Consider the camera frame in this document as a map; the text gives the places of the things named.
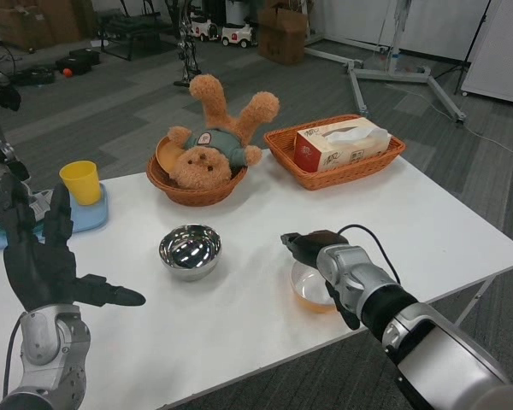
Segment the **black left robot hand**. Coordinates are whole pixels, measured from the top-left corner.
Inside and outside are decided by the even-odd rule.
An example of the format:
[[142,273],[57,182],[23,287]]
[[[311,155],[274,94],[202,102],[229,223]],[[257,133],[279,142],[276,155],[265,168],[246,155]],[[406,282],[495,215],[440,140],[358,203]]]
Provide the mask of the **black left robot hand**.
[[76,276],[76,260],[68,247],[73,234],[68,189],[58,184],[50,210],[44,214],[44,242],[33,233],[35,215],[29,206],[27,189],[10,173],[0,181],[0,222],[8,244],[3,261],[12,290],[26,311],[55,304],[105,304],[137,307],[143,295],[114,286],[98,275]]

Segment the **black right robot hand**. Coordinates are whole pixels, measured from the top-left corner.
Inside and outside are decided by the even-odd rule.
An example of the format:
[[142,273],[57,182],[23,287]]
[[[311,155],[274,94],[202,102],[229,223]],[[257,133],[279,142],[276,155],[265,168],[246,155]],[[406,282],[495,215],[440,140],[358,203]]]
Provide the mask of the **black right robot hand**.
[[[317,270],[317,256],[327,246],[345,244],[348,240],[341,234],[329,230],[313,231],[310,234],[302,235],[297,232],[286,233],[280,236],[281,242],[289,249],[297,262]],[[324,286],[328,296],[333,300],[337,311],[343,321],[352,330],[360,327],[360,320],[354,313],[348,311],[340,302],[339,292],[334,289],[331,280],[324,278]]]

